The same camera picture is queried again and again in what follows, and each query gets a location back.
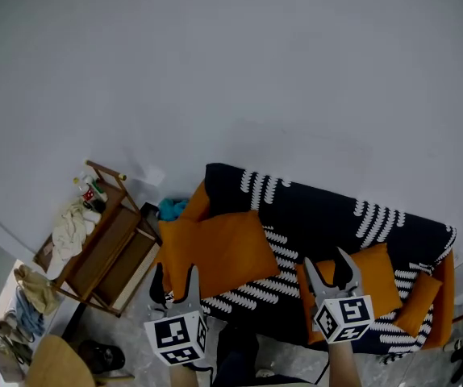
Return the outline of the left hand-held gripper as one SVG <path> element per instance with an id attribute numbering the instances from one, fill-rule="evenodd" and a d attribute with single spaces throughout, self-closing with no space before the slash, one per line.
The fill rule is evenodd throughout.
<path id="1" fill-rule="evenodd" d="M 163 265 L 158 262 L 152 271 L 144 322 L 152 351 L 166 365 L 203 360 L 208 328 L 200 302 L 198 267 L 190 266 L 185 293 L 170 306 L 166 304 L 163 277 Z"/>

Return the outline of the large orange cushion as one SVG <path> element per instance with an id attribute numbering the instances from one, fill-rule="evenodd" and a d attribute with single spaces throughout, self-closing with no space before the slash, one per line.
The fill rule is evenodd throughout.
<path id="1" fill-rule="evenodd" d="M 191 265 L 198 268 L 200 296 L 214 297 L 280 273 L 256 211 L 222 214 L 195 222 L 159 223 L 161 263 L 176 300 L 186 293 Z"/>
<path id="2" fill-rule="evenodd" d="M 371 297 L 374 318 L 378 319 L 400 309 L 403 303 L 394 282 L 394 270 L 387 254 L 386 244 L 380 243 L 356 252 L 352 254 L 352 258 L 361 270 L 363 289 Z M 307 325 L 307 343 L 312 345 L 324 341 L 324 337 L 320 331 L 312 330 L 311 309 L 315 304 L 315 297 L 309 290 L 303 265 L 296 264 L 295 268 Z"/>

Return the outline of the small orange cushion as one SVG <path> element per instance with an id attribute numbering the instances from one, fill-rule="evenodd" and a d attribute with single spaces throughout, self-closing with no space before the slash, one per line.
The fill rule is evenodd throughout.
<path id="1" fill-rule="evenodd" d="M 430 306 L 442 285 L 443 283 L 436 278 L 420 272 L 394 325 L 409 336 L 417 338 Z"/>

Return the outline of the person's left forearm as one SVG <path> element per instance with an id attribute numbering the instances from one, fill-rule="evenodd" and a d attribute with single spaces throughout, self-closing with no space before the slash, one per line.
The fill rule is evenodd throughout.
<path id="1" fill-rule="evenodd" d="M 169 368 L 170 387 L 212 387 L 214 369 L 196 364 Z"/>

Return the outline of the wooden side cart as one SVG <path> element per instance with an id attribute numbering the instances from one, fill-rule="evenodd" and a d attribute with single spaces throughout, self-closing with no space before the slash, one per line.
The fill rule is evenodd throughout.
<path id="1" fill-rule="evenodd" d="M 124 184 L 126 176 L 86 161 L 108 195 L 106 209 L 81 254 L 52 281 L 57 292 L 119 317 L 160 249 L 160 240 Z"/>

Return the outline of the black box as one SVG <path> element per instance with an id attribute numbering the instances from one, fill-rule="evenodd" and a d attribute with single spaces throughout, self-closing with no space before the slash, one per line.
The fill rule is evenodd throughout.
<path id="1" fill-rule="evenodd" d="M 153 205 L 150 202 L 145 202 L 141 208 L 140 212 L 144 219 L 148 222 L 148 224 L 151 227 L 157 227 L 158 226 L 158 214 L 159 214 L 159 208 L 155 205 Z"/>

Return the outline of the person's dark trouser legs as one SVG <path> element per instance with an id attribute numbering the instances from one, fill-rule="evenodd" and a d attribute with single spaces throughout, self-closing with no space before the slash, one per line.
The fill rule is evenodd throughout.
<path id="1" fill-rule="evenodd" d="M 274 374 L 258 377 L 255 368 L 259 343 L 254 332 L 227 324 L 217 344 L 217 372 L 212 387 L 287 386 L 311 383 L 297 377 Z"/>

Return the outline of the black shoe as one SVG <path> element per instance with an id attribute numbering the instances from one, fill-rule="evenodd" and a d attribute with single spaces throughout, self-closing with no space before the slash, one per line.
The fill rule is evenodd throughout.
<path id="1" fill-rule="evenodd" d="M 91 339 L 80 343 L 77 354 L 88 366 L 93 374 L 102 374 L 120 370 L 126 363 L 125 355 L 121 348 L 102 344 Z"/>

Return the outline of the cream crumpled cloth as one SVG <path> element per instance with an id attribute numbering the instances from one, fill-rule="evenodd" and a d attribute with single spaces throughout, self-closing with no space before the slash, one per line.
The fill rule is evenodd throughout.
<path id="1" fill-rule="evenodd" d="M 52 257 L 46 277 L 57 279 L 68 262 L 82 252 L 86 238 L 94 231 L 95 223 L 84 217 L 88 210 L 76 200 L 70 203 L 56 219 L 52 230 Z"/>

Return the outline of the white bottle green label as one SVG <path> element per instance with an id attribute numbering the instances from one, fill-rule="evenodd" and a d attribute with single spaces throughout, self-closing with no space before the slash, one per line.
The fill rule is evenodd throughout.
<path id="1" fill-rule="evenodd" d="M 84 181 L 87 185 L 89 185 L 94 192 L 98 195 L 98 198 L 103 202 L 107 202 L 108 196 L 106 192 L 98 185 L 97 181 L 91 177 L 90 175 L 84 176 Z"/>

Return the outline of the beige bag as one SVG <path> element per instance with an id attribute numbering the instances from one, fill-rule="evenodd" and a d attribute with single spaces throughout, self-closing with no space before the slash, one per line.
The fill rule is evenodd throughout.
<path id="1" fill-rule="evenodd" d="M 39 313 L 48 316 L 58 308 L 60 299 L 46 277 L 25 264 L 15 268 L 13 274 L 27 300 Z"/>

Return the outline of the round wooden chair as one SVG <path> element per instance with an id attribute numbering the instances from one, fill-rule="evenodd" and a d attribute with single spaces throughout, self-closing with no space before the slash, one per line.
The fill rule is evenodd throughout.
<path id="1" fill-rule="evenodd" d="M 34 351 L 22 387 L 108 387 L 110 383 L 134 379 L 131 374 L 95 376 L 65 340 L 46 335 Z"/>

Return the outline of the blue cloth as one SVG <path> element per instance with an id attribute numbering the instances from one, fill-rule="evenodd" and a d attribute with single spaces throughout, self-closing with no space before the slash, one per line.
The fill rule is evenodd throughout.
<path id="1" fill-rule="evenodd" d="M 33 335 L 44 334 L 43 315 L 20 292 L 16 293 L 16 318 L 18 324 Z"/>

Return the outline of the dark green bag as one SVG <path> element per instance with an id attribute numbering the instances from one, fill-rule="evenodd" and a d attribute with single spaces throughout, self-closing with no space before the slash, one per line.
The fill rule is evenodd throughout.
<path id="1" fill-rule="evenodd" d="M 23 367 L 32 360 L 29 343 L 33 334 L 22 332 L 16 321 L 0 319 L 0 375 L 5 382 L 20 382 L 24 379 Z"/>

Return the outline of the white wall outlet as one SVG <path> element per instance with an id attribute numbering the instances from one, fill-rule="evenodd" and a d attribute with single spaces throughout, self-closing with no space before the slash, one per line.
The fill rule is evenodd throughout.
<path id="1" fill-rule="evenodd" d="M 144 182 L 149 185 L 158 186 L 165 179 L 165 173 L 162 169 L 155 166 L 149 166 L 144 174 Z"/>

